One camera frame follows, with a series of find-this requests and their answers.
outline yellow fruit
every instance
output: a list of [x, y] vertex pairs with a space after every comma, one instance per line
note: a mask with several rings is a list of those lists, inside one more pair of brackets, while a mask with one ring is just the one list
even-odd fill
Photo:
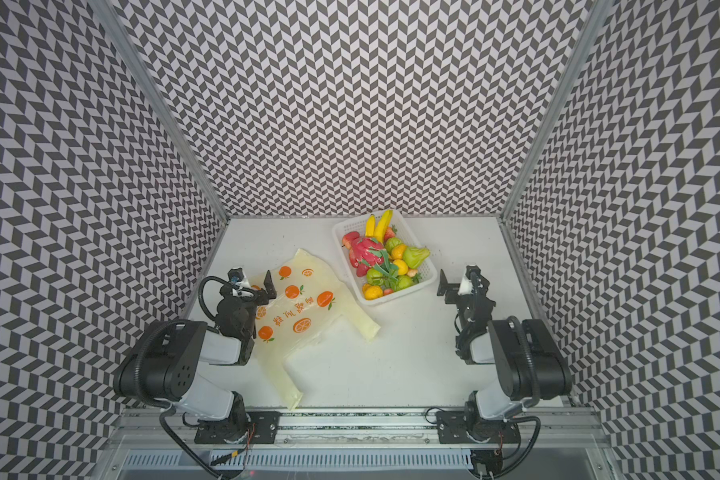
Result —
[[373, 236], [376, 229], [376, 217], [371, 214], [365, 221], [365, 236]]
[[376, 300], [384, 296], [384, 290], [378, 285], [371, 285], [363, 293], [366, 300]]
[[389, 222], [392, 221], [392, 210], [387, 210], [384, 212], [384, 215], [382, 215], [382, 218], [378, 219], [378, 223], [376, 224], [376, 229], [373, 232], [373, 235], [376, 237], [376, 240], [380, 242], [384, 242], [384, 234], [387, 233], [387, 227], [389, 226]]
[[406, 264], [402, 260], [395, 260], [392, 263], [398, 266], [398, 275], [404, 275], [408, 273], [408, 264]]
[[392, 249], [392, 259], [393, 260], [402, 260], [403, 252], [405, 252], [406, 248], [408, 248], [408, 245], [406, 245], [406, 244], [400, 244], [400, 245], [397, 245], [395, 248], [393, 248]]

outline white plastic basket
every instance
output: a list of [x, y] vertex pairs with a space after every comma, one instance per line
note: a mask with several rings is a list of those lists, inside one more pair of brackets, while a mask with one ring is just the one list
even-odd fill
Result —
[[[385, 211], [386, 210], [379, 210], [377, 212], [373, 212], [373, 215], [376, 217], [377, 222], [382, 217]], [[429, 285], [430, 283], [433, 283], [438, 279], [438, 274], [436, 269], [434, 268], [434, 264], [432, 264], [432, 260], [430, 260], [428, 257], [418, 268], [418, 272], [421, 275], [422, 281], [420, 281], [416, 285], [410, 286], [409, 288], [400, 290], [399, 292], [394, 292], [389, 295], [383, 296], [382, 298], [377, 298], [376, 300], [366, 300], [362, 294], [362, 286], [365, 284], [365, 277], [357, 276], [355, 274], [355, 267], [349, 263], [349, 250], [347, 250], [344, 245], [342, 245], [342, 238], [349, 232], [358, 232], [361, 236], [364, 235], [365, 222], [367, 220], [368, 214], [363, 216], [356, 216], [355, 218], [344, 220], [343, 222], [340, 222], [333, 227], [333, 236], [336, 240], [334, 244], [336, 245], [338, 254], [341, 255], [341, 257], [344, 259], [344, 261], [342, 262], [342, 264], [344, 265], [344, 270], [347, 272], [349, 277], [354, 280], [354, 282], [352, 282], [352, 288], [354, 289], [355, 296], [357, 297], [359, 302], [371, 306], [379, 305], [381, 303], [389, 302], [390, 300], [400, 298], [403, 295], [407, 295], [417, 290], [421, 290], [426, 285]], [[395, 229], [397, 229], [398, 231], [398, 238], [400, 238], [400, 240], [402, 240], [404, 244], [416, 247], [426, 246], [422, 245], [418, 241], [416, 236], [413, 234], [411, 227], [405, 223], [405, 218], [400, 215], [400, 212], [396, 210], [392, 211], [392, 221], [389, 223], [389, 225], [394, 225]]]

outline basket of fruit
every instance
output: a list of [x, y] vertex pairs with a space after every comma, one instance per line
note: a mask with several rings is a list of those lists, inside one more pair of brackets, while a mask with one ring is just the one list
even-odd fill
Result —
[[344, 220], [333, 235], [355, 296], [366, 305], [389, 302], [437, 279], [429, 250], [395, 210]]

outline orange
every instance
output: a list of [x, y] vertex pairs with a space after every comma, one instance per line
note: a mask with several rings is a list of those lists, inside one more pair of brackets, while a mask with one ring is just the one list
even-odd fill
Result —
[[301, 319], [293, 324], [293, 331], [296, 333], [301, 333], [304, 330], [307, 330], [311, 324], [312, 321], [310, 319]]
[[318, 306], [326, 306], [328, 310], [333, 305], [333, 292], [323, 292], [317, 295]]
[[269, 340], [272, 340], [272, 334], [274, 331], [272, 331], [272, 328], [270, 326], [263, 326], [259, 330], [259, 338], [261, 340], [264, 340], [265, 342], [268, 342]]
[[299, 295], [301, 295], [303, 289], [304, 285], [302, 285], [301, 288], [297, 287], [296, 285], [289, 285], [286, 287], [286, 296], [288, 298], [297, 298]]

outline black and white herringbone wallpaper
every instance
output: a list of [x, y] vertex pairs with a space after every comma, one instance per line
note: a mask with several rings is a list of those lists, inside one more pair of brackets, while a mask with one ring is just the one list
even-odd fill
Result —
[[113, 3], [230, 214], [486, 214], [592, 0]]
[[720, 478], [720, 1], [616, 0], [511, 218], [630, 478]]
[[0, 478], [86, 475], [221, 227], [82, 0], [0, 0]]

